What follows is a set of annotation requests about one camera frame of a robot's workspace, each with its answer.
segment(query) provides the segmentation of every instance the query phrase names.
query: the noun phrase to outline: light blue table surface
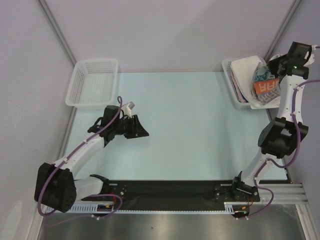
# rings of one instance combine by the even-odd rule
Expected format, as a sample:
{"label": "light blue table surface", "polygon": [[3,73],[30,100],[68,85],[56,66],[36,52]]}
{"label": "light blue table surface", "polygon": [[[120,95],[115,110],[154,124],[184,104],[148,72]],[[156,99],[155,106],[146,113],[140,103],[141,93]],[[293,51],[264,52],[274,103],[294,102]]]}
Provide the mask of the light blue table surface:
{"label": "light blue table surface", "polygon": [[[111,180],[230,180],[258,152],[265,110],[236,109],[222,72],[120,73],[117,92],[134,102],[149,137],[116,136],[79,172]],[[68,142],[71,152],[103,109],[78,110]],[[286,180],[272,166],[265,180]]]}

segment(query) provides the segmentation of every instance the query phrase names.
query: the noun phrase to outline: gray wall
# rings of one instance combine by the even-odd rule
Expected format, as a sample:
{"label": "gray wall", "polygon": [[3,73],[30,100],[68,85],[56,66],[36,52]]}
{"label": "gray wall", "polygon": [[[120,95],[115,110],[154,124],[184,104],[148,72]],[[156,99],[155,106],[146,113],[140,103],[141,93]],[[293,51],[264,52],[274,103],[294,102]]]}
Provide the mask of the gray wall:
{"label": "gray wall", "polygon": [[[320,1],[305,0],[274,54],[288,52],[293,41],[320,45],[319,23]],[[310,66],[309,80],[315,79],[320,79],[320,50],[315,52],[315,62]],[[320,226],[320,83],[305,87],[301,112],[303,124],[309,126],[309,133],[303,140],[298,159],[289,172],[295,182],[303,183],[314,218]]]}
{"label": "gray wall", "polygon": [[63,139],[73,67],[35,0],[2,0],[0,9],[0,239],[15,230],[4,220],[20,201],[19,240],[35,215],[38,168],[56,159]]}
{"label": "gray wall", "polygon": [[121,72],[222,71],[264,56],[293,0],[47,0],[75,58]]}

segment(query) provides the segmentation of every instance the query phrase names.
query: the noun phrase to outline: white plastic basket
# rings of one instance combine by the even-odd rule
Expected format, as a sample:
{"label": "white plastic basket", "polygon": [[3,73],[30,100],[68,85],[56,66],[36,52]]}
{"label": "white plastic basket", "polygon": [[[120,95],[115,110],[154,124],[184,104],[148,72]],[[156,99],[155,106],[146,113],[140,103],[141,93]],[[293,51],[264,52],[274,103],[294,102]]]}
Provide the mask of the white plastic basket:
{"label": "white plastic basket", "polygon": [[[250,103],[248,102],[240,102],[237,98],[237,91],[236,91],[236,87],[234,85],[234,82],[232,81],[231,78],[231,62],[235,61],[235,60],[239,60],[242,57],[238,57],[238,58],[230,58],[230,59],[225,59],[222,61],[222,68],[224,71],[224,75],[225,75],[225,80],[226,80],[226,84],[228,86],[229,89],[229,93],[231,96],[231,99],[233,101],[233,105],[236,109],[250,109]],[[266,63],[265,60],[263,58],[260,58],[260,60],[263,63]]]}
{"label": "white plastic basket", "polygon": [[78,61],[72,73],[65,103],[77,109],[103,109],[115,98],[118,61]]}

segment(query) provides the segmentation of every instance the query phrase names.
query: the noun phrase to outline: purple cable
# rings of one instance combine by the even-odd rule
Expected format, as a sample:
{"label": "purple cable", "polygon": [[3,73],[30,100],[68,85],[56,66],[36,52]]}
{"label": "purple cable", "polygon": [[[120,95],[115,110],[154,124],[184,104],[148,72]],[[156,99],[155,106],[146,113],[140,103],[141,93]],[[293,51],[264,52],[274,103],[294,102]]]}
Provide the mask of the purple cable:
{"label": "purple cable", "polygon": [[[309,80],[309,81],[305,81],[303,83],[300,83],[297,87],[302,87],[303,85],[306,85],[306,84],[312,84],[312,83],[320,83],[320,80]],[[298,90],[295,88],[294,91],[293,91],[293,95],[292,95],[292,112],[294,113],[296,111],[296,97],[297,97],[297,92]],[[276,165],[278,168],[281,168],[281,169],[284,169],[284,168],[287,168],[289,166],[291,166],[295,160],[297,159],[298,157],[298,153],[299,153],[299,150],[300,150],[300,144],[301,144],[301,133],[300,133],[300,129],[299,129],[299,125],[298,125],[298,122],[297,122],[297,118],[296,118],[296,115],[295,114],[292,114],[292,119],[293,119],[293,122],[294,122],[294,126],[295,126],[295,129],[296,129],[296,150],[295,150],[295,153],[291,159],[290,162],[288,162],[288,164],[285,164],[285,165],[279,165],[278,163],[276,163],[275,160],[269,158],[268,160],[270,160],[271,162],[273,162],[274,165]]]}
{"label": "purple cable", "polygon": [[[255,178],[258,177],[259,173],[262,171],[262,169],[264,169],[264,167],[265,167],[266,165],[267,165],[267,162],[265,161],[265,162],[260,166],[260,168],[258,169],[258,171],[256,171],[256,173],[255,173],[255,175],[254,175]],[[273,201],[274,198],[275,198],[275,194],[274,194],[274,192],[273,192],[271,189],[266,188],[266,187],[262,187],[262,186],[258,186],[256,180],[254,180],[254,185],[255,185],[258,189],[269,191],[269,192],[271,193],[271,199],[270,199],[270,201],[267,203],[267,205],[265,205],[262,209],[260,209],[259,211],[254,212],[254,213],[252,213],[252,214],[250,214],[248,217],[252,217],[252,216],[257,215],[257,214],[261,213],[262,211],[264,211],[267,207],[269,207],[269,206],[271,205],[272,201]]]}
{"label": "purple cable", "polygon": [[[118,115],[120,114],[121,112],[121,108],[122,108],[122,97],[121,96],[118,96],[117,97],[117,100],[118,100],[118,103],[120,104],[119,106],[119,109],[118,111],[116,112],[116,114],[114,115],[114,117],[111,119],[111,121],[105,126],[103,127],[102,129],[100,129],[99,131],[97,131],[95,134],[93,134],[92,136],[88,137],[85,141],[88,142],[90,141],[91,139],[93,139],[95,136],[97,136],[98,134],[100,134],[102,131],[104,131],[106,128],[108,128],[113,122],[114,120],[116,120],[116,118],[118,117]],[[68,161],[80,148],[82,148],[83,145],[85,145],[86,143],[83,141],[79,146],[77,146],[67,157],[66,157],[66,160]],[[38,198],[38,203],[37,203],[37,209],[38,209],[38,212],[39,214],[42,216],[42,217],[45,217],[45,216],[49,216],[51,214],[53,214],[56,210],[53,210],[49,213],[44,213],[42,212],[41,210],[41,202],[42,202],[42,198],[44,197],[44,194],[45,194],[45,191],[46,191],[46,188],[47,186],[49,185],[49,182],[51,181],[51,179],[53,178],[53,176],[56,174],[56,172],[65,164],[65,161],[62,161],[54,170],[53,172],[49,175],[49,177],[47,178],[47,180],[45,181],[42,189],[41,189],[41,192],[39,194],[39,198]]]}
{"label": "purple cable", "polygon": [[[120,200],[120,204],[119,204],[119,206],[118,206],[115,210],[113,210],[112,212],[108,213],[108,214],[105,215],[105,216],[94,217],[94,218],[96,218],[96,219],[106,219],[106,218],[112,216],[113,214],[115,214],[115,212],[117,212],[117,211],[121,208],[122,203],[123,203],[122,198],[121,198],[120,196],[118,196],[118,195],[115,195],[115,194],[97,194],[97,195],[91,195],[91,196],[89,196],[89,197],[116,197],[117,199]],[[69,219],[66,219],[66,220],[63,220],[63,221],[54,223],[54,224],[46,225],[46,226],[48,226],[48,227],[55,227],[55,226],[57,226],[57,225],[67,223],[67,222],[69,222],[69,221],[72,221],[72,220],[75,220],[75,219],[80,219],[80,218],[85,218],[85,217],[90,217],[90,218],[92,218],[93,216],[92,216],[91,214],[90,214],[90,215],[89,215],[89,214],[84,214],[84,215],[75,216],[75,217],[72,217],[72,218],[69,218]]]}

